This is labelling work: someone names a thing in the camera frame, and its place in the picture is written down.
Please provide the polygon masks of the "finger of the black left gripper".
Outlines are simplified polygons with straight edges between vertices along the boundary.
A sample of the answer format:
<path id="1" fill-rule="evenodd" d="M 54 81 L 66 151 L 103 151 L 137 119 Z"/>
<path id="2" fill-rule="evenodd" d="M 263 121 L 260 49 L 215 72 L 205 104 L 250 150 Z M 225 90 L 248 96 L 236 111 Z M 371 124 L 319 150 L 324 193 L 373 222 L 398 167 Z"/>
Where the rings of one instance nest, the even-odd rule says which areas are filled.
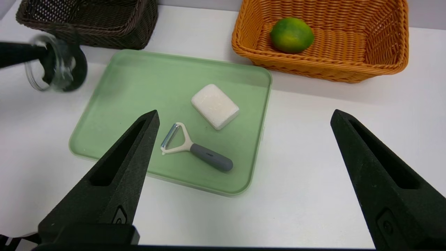
<path id="1" fill-rule="evenodd" d="M 43 46 L 4 41 L 0 42 L 0 68 L 41 59 L 46 55 L 47 49 Z"/>

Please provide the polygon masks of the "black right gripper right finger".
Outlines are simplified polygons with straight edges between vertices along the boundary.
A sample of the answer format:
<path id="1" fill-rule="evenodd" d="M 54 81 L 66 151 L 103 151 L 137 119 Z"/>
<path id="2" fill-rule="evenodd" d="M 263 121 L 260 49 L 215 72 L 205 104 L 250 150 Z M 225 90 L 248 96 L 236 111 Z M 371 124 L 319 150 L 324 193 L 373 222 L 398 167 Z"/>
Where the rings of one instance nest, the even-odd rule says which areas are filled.
<path id="1" fill-rule="evenodd" d="M 446 199 L 359 120 L 330 120 L 377 250 L 446 248 Z"/>

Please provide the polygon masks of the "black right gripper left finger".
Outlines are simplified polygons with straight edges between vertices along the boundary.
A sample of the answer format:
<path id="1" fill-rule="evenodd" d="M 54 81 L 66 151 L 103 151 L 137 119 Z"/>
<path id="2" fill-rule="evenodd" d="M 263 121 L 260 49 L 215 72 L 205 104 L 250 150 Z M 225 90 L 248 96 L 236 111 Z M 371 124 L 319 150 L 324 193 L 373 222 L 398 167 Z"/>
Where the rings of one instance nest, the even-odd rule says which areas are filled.
<path id="1" fill-rule="evenodd" d="M 43 242 L 138 242 L 133 226 L 160 126 L 140 116 L 38 225 Z"/>

